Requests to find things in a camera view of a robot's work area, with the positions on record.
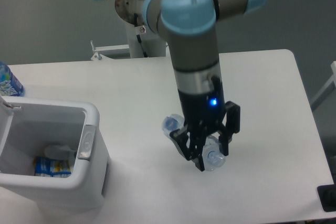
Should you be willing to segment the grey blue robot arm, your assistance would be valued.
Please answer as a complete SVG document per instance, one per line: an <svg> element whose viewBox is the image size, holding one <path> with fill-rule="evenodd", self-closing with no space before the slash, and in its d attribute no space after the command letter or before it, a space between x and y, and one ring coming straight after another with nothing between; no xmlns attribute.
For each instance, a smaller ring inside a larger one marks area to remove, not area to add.
<svg viewBox="0 0 336 224"><path fill-rule="evenodd" d="M169 137L200 171L228 155L240 130L240 106L225 101L215 25L255 10L266 0L140 0L132 20L168 44L184 124Z"/></svg>

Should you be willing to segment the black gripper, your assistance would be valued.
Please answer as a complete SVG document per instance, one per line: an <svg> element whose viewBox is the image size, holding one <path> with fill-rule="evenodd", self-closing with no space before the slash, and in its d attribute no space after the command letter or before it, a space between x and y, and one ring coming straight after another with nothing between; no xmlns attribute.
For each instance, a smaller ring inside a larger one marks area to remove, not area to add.
<svg viewBox="0 0 336 224"><path fill-rule="evenodd" d="M232 136L240 131L240 106L232 101L225 103L223 84L219 77L211 77L210 84L213 90L203 94L179 91L185 122L169 134L178 152L187 161L192 161L201 172L205 170L203 148L207 136L218 131L221 144L219 150L228 156Z"/></svg>

